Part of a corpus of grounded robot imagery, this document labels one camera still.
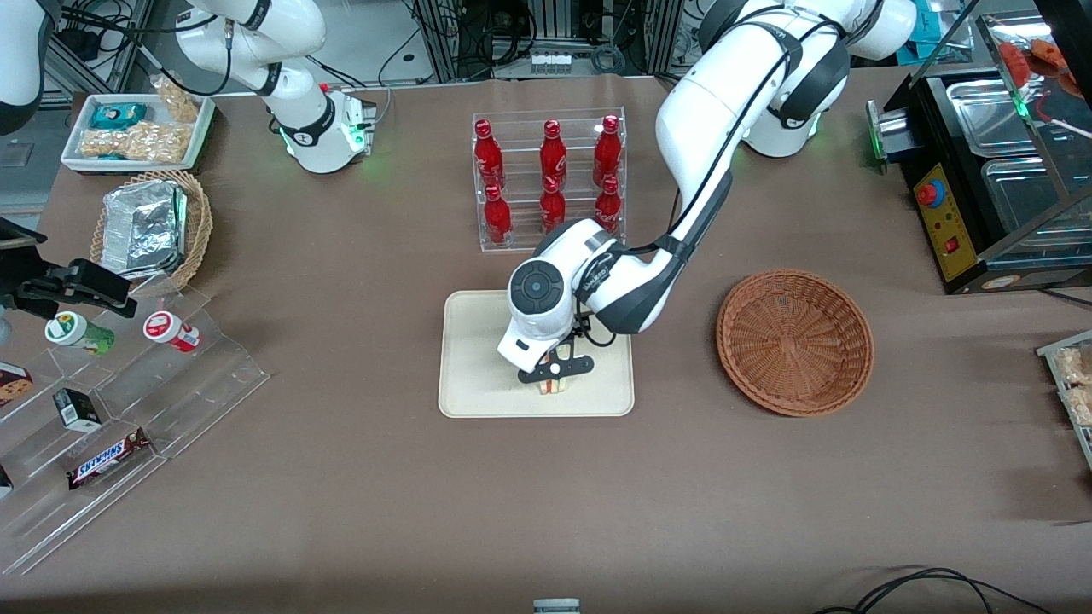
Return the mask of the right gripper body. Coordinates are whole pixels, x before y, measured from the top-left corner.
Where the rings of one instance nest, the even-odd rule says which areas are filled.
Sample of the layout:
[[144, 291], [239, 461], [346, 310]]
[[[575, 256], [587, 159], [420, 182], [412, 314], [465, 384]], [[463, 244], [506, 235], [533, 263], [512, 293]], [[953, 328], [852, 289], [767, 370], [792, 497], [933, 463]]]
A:
[[46, 275], [49, 265], [38, 252], [48, 237], [1, 217], [1, 294], [15, 294], [23, 283]]

